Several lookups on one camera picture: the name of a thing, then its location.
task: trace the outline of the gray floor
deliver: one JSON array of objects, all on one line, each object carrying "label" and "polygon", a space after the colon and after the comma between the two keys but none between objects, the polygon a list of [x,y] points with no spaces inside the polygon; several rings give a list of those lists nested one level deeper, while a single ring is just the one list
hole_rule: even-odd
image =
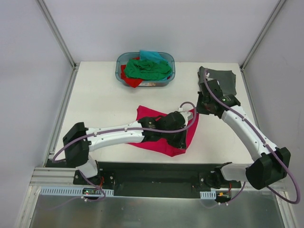
[{"label": "gray floor", "polygon": [[247,191],[229,206],[208,209],[199,199],[117,198],[103,202],[39,196],[31,228],[283,228],[276,199],[268,192]]}]

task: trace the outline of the pile of cloth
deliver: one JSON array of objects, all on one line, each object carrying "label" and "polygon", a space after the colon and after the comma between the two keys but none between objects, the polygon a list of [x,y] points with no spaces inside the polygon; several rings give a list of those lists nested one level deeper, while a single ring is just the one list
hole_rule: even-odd
[{"label": "pile of cloth", "polygon": [[170,78],[172,68],[158,52],[139,52],[139,57],[121,65],[121,79],[136,88],[142,81],[163,81]]}]

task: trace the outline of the green cloth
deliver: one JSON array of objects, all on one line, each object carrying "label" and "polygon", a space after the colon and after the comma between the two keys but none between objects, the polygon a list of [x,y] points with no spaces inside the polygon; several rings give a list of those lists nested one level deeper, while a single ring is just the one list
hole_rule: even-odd
[{"label": "green cloth", "polygon": [[161,61],[158,64],[150,60],[130,59],[124,72],[129,78],[159,81],[169,76],[172,72],[172,68],[166,61]]}]

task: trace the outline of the red cloth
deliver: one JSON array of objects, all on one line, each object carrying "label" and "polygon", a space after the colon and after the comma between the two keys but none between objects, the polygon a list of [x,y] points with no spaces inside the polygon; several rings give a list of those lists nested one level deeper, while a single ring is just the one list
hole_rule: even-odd
[{"label": "red cloth", "polygon": [[[137,108],[136,120],[139,120],[139,119],[141,119],[143,117],[146,117],[146,116],[157,117],[159,115],[166,116],[166,114],[164,114],[164,113],[160,113],[158,111],[155,111],[153,109],[150,109],[150,108],[147,108],[147,107],[144,107],[144,106],[140,105]],[[196,120],[195,120],[194,124],[187,130],[187,136],[186,136],[186,146],[187,146],[187,148],[189,147],[189,145],[192,141],[192,138],[194,136],[196,127],[198,125],[198,122],[199,122],[199,115],[196,116]],[[165,139],[160,139],[157,142],[144,142],[144,143],[141,142],[141,143],[130,143],[130,144],[133,145],[133,146],[143,148],[143,149],[160,152],[160,153],[166,154],[170,157],[174,157],[176,155],[183,154],[183,153],[186,152],[185,149],[177,149],[173,146],[170,146]]]},{"label": "red cloth", "polygon": [[140,78],[128,78],[125,73],[124,73],[124,69],[125,69],[126,65],[121,65],[120,66],[120,69],[121,69],[121,79],[124,80],[126,82],[126,84],[128,84],[129,86],[133,87],[133,88],[136,88],[137,86],[139,86],[139,84],[141,82],[143,82],[143,79],[140,79]]}]

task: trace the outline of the blue cloth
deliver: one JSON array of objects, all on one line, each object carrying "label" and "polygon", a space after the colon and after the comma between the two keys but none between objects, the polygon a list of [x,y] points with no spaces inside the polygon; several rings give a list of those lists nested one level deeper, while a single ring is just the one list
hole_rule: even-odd
[{"label": "blue cloth", "polygon": [[140,50],[139,51],[139,59],[140,60],[150,60],[150,61],[153,61],[154,63],[158,63],[158,64],[161,61],[166,61],[167,63],[169,63],[168,60],[166,60],[163,57],[161,57],[161,55],[158,52],[156,52],[156,51],[143,51],[143,50]]}]

